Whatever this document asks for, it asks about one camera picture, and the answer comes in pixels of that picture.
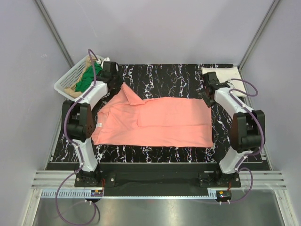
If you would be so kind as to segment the controller board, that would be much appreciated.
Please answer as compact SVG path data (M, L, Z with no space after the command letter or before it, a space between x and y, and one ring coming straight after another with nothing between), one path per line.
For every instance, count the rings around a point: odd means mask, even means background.
M103 197L103 190L92 190L91 197Z
M232 196L232 193L230 190L223 190L217 192L217 197L219 198L229 198Z

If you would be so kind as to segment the aluminium frame rail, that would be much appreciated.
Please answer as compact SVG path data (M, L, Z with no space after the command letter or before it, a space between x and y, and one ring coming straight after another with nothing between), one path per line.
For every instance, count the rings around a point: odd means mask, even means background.
M31 188L41 197L85 199L216 199L221 192L251 190L285 190L286 184L279 171L242 171L231 182L217 185L206 177L209 171L155 173L108 172L104 181L82 183L70 171L37 171Z

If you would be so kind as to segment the salmon pink t shirt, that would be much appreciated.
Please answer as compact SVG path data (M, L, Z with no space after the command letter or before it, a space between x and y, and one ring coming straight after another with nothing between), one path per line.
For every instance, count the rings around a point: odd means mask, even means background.
M141 99L122 84L119 93L97 113L92 140L95 145L210 148L211 109L202 99Z

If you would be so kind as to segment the green t shirt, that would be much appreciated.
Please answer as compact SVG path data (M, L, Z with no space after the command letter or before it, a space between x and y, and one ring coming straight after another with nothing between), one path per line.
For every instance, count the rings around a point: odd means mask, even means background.
M84 93L94 81L94 70L93 66L89 66L82 74L79 81L76 83L75 91Z

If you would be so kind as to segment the beige t shirt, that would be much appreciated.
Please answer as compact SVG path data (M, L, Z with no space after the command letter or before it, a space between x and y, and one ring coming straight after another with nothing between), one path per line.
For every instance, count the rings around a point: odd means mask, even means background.
M82 65L79 66L78 69L76 69L75 72L79 73L78 78L75 80L75 82L70 86L64 89L64 92L66 94L68 94L69 96L71 96L72 98L78 98L80 95L82 95L82 93L80 92L76 92L75 91L75 87L76 87L76 83L79 81L79 79L81 78L83 72L92 65L92 62L94 63L95 66L95 72L98 73L101 70L101 67L96 63L96 58L95 56L92 56L92 61L91 58L89 56L87 56L84 60L84 63Z

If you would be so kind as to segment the white plastic laundry basket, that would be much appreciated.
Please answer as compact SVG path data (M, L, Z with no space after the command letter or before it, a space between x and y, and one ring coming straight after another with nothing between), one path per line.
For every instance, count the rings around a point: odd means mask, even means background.
M82 103L88 103L91 104L92 107L96 105L96 103L102 99L105 95L108 93L108 87L107 85L97 80L96 75L96 81L93 81L90 85L90 87L82 93L78 98L72 98L68 94L64 92L64 89L67 87L70 87L75 80L78 78L79 73L75 72L76 69L79 68L80 65L84 63L85 58L82 58L77 64L75 64L66 74L64 74L55 84L54 89L61 95L63 95L66 99L72 101L72 102L78 102L80 104ZM101 56L96 56L97 59L104 59Z

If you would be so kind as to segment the folded white t shirt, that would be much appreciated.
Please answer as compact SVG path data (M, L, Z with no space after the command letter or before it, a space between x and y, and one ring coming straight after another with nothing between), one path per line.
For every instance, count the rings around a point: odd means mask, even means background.
M239 74L237 67L232 68L202 68L202 74L203 76L206 73L215 72L217 79L219 82L228 82L230 84L230 88L226 90L225 88L222 88L222 94L229 95L230 89L238 89L246 93L246 89L244 87L244 84L242 81L232 80L232 79L241 79L241 76Z

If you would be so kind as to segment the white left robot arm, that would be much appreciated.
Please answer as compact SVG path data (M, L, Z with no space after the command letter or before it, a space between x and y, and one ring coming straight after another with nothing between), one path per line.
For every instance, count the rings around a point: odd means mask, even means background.
M79 158L79 170L87 172L85 181L91 186L100 184L102 178L96 172L97 160L92 147L95 130L92 110L112 89L121 85L118 63L109 58L101 62L102 70L96 74L88 89L78 98L66 100L62 105L62 130L65 138L72 143Z

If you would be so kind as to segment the right controller board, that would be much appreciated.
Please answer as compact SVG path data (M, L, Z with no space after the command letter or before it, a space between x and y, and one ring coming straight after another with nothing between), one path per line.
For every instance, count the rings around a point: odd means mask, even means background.
M217 192L217 197L219 198L229 198L232 196L232 193L230 190L223 190Z

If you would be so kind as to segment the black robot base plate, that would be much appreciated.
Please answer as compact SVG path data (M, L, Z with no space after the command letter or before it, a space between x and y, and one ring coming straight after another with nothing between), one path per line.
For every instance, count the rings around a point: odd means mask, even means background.
M76 175L76 187L104 186L105 197L202 196L208 188L240 188L239 175L216 163L100 163Z

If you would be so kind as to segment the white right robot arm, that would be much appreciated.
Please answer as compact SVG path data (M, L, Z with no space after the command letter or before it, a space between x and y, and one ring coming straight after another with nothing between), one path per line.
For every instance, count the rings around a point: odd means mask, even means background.
M262 110L249 107L236 95L257 96L258 90L250 82L237 78L220 82L216 72L207 72L203 76L205 92L202 93L202 98L206 105L211 107L219 104L232 118L230 148L219 162L219 172L213 176L215 184L222 187L230 182L230 175L238 172L239 166L247 157L261 153L265 144L265 114ZM235 88L232 81L249 84L255 94Z

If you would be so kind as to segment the left controller board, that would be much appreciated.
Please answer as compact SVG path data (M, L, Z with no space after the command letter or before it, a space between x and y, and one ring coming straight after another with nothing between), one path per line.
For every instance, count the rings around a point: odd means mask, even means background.
M103 197L103 190L92 190L91 197Z

